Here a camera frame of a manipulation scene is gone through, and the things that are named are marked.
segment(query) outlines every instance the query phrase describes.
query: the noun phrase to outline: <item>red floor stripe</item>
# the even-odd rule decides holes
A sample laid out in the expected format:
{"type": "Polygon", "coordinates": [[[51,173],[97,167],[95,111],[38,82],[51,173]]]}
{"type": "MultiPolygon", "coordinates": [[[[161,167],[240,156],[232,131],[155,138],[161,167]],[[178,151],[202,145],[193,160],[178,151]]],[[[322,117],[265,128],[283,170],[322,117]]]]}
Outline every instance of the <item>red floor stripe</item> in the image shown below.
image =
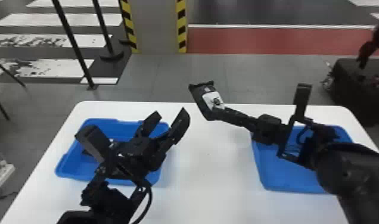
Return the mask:
{"type": "Polygon", "coordinates": [[[190,28],[188,53],[357,55],[370,38],[368,29],[190,28]]]}

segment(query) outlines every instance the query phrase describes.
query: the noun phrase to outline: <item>black case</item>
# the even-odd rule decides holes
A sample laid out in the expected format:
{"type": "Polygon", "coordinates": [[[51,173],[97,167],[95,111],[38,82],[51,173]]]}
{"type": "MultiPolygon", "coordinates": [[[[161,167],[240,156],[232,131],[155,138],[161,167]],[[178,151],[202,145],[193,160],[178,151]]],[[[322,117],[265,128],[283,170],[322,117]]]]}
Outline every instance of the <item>black case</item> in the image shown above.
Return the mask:
{"type": "Polygon", "coordinates": [[[379,124],[379,59],[369,60],[364,70],[353,58],[338,59],[333,68],[330,92],[335,104],[348,108],[363,126],[379,124]]]}

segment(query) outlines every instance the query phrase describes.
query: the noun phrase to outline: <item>gray floor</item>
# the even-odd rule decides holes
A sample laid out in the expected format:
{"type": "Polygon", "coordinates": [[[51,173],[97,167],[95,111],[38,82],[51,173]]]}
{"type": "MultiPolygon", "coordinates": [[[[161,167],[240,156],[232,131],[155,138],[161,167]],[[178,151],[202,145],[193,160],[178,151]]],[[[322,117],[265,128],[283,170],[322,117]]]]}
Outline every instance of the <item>gray floor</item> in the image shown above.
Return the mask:
{"type": "MultiPolygon", "coordinates": [[[[314,85],[311,104],[332,104],[319,81],[329,72],[318,55],[133,55],[115,86],[0,84],[0,152],[17,170],[5,192],[18,191],[75,104],[84,100],[192,102],[189,83],[214,80],[226,102],[290,104],[299,82],[314,85]]],[[[368,133],[379,147],[379,127],[368,133]]],[[[0,201],[0,219],[13,197],[0,201]]]]}

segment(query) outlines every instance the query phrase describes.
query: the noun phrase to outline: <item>cable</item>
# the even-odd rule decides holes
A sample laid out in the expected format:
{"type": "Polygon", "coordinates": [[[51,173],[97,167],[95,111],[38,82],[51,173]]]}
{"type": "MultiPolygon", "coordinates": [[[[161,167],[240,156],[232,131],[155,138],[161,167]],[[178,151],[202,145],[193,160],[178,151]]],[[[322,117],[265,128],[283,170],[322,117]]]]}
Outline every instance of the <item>cable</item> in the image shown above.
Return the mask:
{"type": "Polygon", "coordinates": [[[303,134],[305,134],[305,132],[309,129],[308,126],[305,126],[298,134],[297,134],[297,138],[296,138],[296,142],[298,145],[303,145],[303,142],[301,142],[301,137],[303,134]]]}
{"type": "Polygon", "coordinates": [[[148,196],[149,196],[147,206],[145,207],[144,211],[138,216],[138,218],[134,222],[132,222],[131,224],[138,224],[145,217],[145,215],[149,211],[149,208],[151,207],[152,197],[153,197],[152,188],[150,186],[146,186],[146,191],[147,191],[148,196]]]}

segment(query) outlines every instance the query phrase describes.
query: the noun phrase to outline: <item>white sticker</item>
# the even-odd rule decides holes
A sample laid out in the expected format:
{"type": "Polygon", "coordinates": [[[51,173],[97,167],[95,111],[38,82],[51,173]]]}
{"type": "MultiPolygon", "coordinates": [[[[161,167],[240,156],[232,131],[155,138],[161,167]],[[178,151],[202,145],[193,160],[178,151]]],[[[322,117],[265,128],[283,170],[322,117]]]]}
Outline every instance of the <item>white sticker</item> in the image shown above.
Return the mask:
{"type": "Polygon", "coordinates": [[[209,92],[204,94],[202,98],[209,109],[212,109],[213,107],[224,109],[224,102],[219,92],[209,92]]]}

